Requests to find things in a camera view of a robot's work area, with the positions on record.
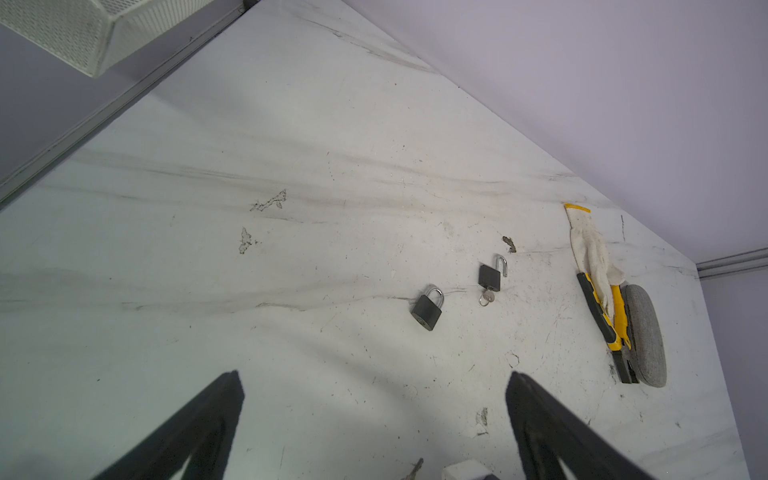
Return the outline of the dark grey padlock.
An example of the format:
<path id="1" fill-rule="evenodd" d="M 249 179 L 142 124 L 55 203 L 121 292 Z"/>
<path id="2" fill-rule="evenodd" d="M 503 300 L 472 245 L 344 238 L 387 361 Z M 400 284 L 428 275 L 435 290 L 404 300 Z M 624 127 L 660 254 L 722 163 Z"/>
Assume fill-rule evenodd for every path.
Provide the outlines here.
<path id="1" fill-rule="evenodd" d="M 485 290 L 499 292 L 502 278 L 508 275 L 507 259 L 496 254 L 492 265 L 481 264 L 478 272 L 478 284 Z"/>
<path id="2" fill-rule="evenodd" d="M 433 331 L 442 315 L 444 300 L 439 287 L 428 285 L 413 305 L 411 315 L 427 331 Z"/>

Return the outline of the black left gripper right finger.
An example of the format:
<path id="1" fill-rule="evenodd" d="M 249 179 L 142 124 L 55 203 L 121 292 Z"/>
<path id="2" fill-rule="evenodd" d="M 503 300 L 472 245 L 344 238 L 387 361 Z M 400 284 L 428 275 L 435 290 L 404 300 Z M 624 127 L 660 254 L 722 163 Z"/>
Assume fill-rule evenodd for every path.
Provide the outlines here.
<path id="1" fill-rule="evenodd" d="M 533 378 L 511 374 L 505 392 L 510 423 L 528 479 L 648 479 Z"/>

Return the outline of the silver key with ring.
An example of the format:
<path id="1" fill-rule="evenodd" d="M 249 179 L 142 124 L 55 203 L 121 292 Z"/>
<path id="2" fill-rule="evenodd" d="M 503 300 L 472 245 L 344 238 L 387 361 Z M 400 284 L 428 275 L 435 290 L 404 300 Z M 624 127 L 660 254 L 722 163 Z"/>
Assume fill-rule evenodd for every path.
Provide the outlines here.
<path id="1" fill-rule="evenodd" d="M 487 307 L 495 301 L 495 293 L 492 290 L 485 289 L 478 300 L 481 307 Z"/>

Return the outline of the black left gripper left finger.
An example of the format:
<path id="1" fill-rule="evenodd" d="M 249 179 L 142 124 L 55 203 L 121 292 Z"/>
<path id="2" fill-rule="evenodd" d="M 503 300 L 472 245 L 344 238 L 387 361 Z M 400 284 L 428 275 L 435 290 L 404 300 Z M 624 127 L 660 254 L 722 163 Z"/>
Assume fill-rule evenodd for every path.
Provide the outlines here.
<path id="1" fill-rule="evenodd" d="M 222 479 L 244 399 L 239 373 L 220 375 L 96 477 Z"/>

